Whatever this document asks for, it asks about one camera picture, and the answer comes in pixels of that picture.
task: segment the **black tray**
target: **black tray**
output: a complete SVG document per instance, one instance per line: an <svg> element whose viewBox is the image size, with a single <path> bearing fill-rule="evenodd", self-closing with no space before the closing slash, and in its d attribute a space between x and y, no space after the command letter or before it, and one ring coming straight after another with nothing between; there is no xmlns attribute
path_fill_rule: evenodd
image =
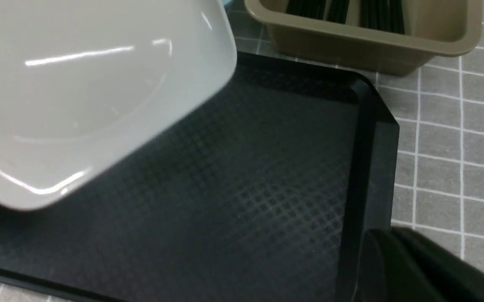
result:
<svg viewBox="0 0 484 302"><path fill-rule="evenodd" d="M238 54L213 99L49 208L0 208L0 281L77 302L350 301L399 127L359 74Z"/></svg>

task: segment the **tray rim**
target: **tray rim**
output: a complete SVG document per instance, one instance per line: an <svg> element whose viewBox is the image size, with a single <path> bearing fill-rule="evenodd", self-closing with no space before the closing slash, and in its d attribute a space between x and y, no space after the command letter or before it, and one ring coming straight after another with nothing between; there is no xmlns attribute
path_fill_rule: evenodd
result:
<svg viewBox="0 0 484 302"><path fill-rule="evenodd" d="M357 287L357 265L364 231L373 227L384 229L391 227L392 194L391 200L387 200L387 203L391 203L391 206L388 205L387 208L383 209L384 217L378 220L378 225L367 224L365 220L365 210L369 202L368 185L371 180L370 170L372 168L376 126L378 123L391 124L396 126L396 132L398 132L399 125L371 82L366 77L353 71L242 52L238 52L238 65L323 81L330 81L330 78L342 78L341 86L351 89L357 95L357 102L329 100L359 105L344 213L343 228L346 231L341 234L335 293L336 302L349 302ZM393 140L393 151L397 150L398 135L391 139ZM389 164L391 164L390 168L392 168L392 178L394 179L396 152L393 162L389 162ZM0 282L75 302L128 302L4 269L0 269Z"/></svg>

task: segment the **white bowl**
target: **white bowl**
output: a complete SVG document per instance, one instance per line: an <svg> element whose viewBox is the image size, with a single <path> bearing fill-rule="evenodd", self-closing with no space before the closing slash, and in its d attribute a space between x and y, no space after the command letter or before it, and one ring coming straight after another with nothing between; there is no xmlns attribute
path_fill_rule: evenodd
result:
<svg viewBox="0 0 484 302"><path fill-rule="evenodd" d="M0 0L0 204L52 204L235 67L220 0Z"/></svg>

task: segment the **plastic tray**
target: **plastic tray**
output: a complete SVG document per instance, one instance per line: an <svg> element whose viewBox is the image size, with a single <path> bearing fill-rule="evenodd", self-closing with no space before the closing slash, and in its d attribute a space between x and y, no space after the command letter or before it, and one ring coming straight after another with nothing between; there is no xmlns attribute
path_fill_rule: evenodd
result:
<svg viewBox="0 0 484 302"><path fill-rule="evenodd" d="M288 0L245 0L267 26L276 50L307 60L405 76L436 55L459 57L477 46L482 0L401 0L405 35L360 26L361 0L349 0L346 24L286 14Z"/></svg>
<svg viewBox="0 0 484 302"><path fill-rule="evenodd" d="M238 54L213 99L60 203L0 208L0 281L77 302L350 301L399 127L349 71Z"/></svg>

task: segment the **diamond pattern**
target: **diamond pattern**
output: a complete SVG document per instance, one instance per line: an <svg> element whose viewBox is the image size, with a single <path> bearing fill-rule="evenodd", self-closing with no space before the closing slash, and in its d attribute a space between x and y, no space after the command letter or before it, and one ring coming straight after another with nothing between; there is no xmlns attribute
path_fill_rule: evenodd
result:
<svg viewBox="0 0 484 302"><path fill-rule="evenodd" d="M1 211L0 268L129 302L330 300L355 97L241 67L61 203Z"/></svg>

